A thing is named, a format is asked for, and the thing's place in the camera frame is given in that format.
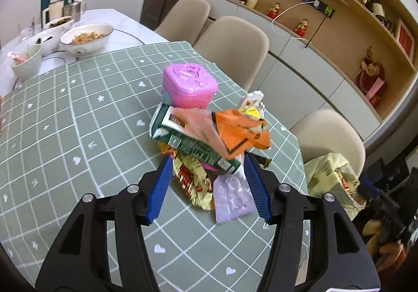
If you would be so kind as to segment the person right hand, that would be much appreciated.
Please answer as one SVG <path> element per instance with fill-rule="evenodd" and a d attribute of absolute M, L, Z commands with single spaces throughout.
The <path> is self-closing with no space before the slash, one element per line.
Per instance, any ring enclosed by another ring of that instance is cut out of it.
<path fill-rule="evenodd" d="M 380 254 L 380 258 L 375 263 L 377 272 L 390 269 L 391 266 L 397 266 L 405 260 L 405 248 L 401 240 L 388 242 L 388 231 L 382 221 L 369 220 L 362 230 L 362 236 L 366 237 L 365 246 L 371 257 Z"/>

